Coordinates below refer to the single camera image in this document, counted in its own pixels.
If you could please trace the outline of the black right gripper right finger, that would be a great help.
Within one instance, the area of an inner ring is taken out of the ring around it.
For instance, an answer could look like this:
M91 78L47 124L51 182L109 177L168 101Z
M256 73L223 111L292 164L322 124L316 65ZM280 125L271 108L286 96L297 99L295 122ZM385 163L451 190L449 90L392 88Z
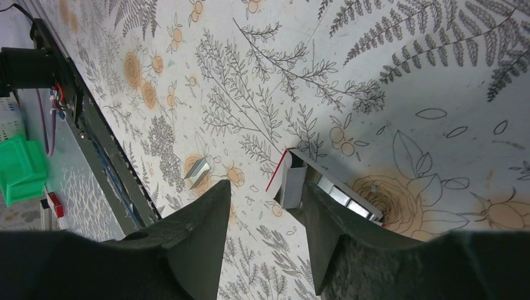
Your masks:
M311 182L302 208L322 299L529 298L526 231L452 231L422 242L350 211Z

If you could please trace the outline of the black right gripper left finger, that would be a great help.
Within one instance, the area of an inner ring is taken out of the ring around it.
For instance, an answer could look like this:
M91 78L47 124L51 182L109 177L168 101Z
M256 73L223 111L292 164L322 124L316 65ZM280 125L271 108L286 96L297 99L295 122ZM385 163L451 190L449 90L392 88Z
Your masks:
M1 233L2 299L216 299L231 208L217 182L122 240L69 231Z

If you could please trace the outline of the red staple box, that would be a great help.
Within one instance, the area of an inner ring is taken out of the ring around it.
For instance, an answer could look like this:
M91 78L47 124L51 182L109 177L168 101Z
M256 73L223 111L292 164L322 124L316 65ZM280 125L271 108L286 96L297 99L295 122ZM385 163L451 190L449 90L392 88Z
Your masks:
M314 183L340 205L379 226L384 225L380 209L293 147L283 152L266 186L266 193L285 210L301 209L305 183Z

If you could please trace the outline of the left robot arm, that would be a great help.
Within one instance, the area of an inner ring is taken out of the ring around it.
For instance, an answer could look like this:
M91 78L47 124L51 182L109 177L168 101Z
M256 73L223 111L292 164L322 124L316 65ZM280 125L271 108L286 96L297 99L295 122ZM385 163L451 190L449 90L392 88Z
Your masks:
M43 49L1 48L1 97L16 89L50 88L55 85L56 63Z

